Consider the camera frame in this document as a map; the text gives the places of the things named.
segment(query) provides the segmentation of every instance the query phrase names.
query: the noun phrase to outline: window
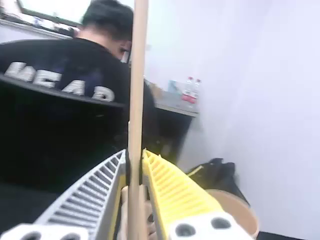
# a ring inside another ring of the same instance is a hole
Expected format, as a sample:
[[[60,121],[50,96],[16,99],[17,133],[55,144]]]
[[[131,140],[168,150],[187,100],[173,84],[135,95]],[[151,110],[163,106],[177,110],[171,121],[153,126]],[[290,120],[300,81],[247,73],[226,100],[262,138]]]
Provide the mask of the window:
[[[90,2],[91,0],[17,0],[23,14],[73,27],[81,22]],[[134,0],[119,2],[134,8]]]

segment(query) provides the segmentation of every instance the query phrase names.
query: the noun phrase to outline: screw hole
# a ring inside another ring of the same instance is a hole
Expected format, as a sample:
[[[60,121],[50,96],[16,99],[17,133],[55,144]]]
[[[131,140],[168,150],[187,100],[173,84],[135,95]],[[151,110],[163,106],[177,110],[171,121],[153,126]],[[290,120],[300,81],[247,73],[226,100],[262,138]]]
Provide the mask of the screw hole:
[[[228,229],[231,228],[231,224],[228,220],[222,217],[216,217],[211,220],[211,225],[214,229]]]
[[[176,227],[175,233],[178,237],[190,237],[196,234],[196,230],[189,224],[180,224]]]
[[[33,231],[25,235],[21,240],[40,240],[41,234],[40,232]]]
[[[61,240],[80,240],[80,236],[75,233],[70,233],[61,238]]]

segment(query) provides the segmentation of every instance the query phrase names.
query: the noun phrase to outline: robotic claw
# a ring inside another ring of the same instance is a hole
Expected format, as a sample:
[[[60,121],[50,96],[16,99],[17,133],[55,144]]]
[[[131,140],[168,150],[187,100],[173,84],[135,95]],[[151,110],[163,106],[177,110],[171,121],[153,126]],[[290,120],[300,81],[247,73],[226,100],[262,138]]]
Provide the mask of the robotic claw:
[[[150,194],[155,225],[155,232],[151,230],[152,226],[147,226],[151,233],[148,239],[252,239],[213,197],[175,165],[147,150],[142,155],[142,179]],[[126,193],[122,193],[123,204],[120,208],[121,191],[125,184],[126,150],[122,150],[74,183],[34,224],[20,224],[5,232],[0,239],[130,239],[126,225]],[[122,213],[117,233],[119,209]],[[145,225],[149,214],[144,215]]]

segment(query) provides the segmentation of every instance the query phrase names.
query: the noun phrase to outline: black chair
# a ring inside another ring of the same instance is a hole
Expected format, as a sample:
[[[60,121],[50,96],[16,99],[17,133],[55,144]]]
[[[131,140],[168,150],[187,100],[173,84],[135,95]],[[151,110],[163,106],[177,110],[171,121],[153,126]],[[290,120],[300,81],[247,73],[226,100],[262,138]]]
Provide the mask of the black chair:
[[[124,109],[0,75],[0,182],[62,193],[126,147]]]

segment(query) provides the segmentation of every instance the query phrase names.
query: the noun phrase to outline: black bag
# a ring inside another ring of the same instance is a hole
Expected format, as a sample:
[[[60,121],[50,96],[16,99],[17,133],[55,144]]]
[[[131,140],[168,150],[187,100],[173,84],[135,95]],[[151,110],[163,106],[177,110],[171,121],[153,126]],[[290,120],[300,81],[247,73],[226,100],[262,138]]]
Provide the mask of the black bag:
[[[223,163],[223,158],[213,158],[192,168],[186,174],[203,189],[223,190],[248,203],[236,184],[235,172],[236,165],[233,162]]]

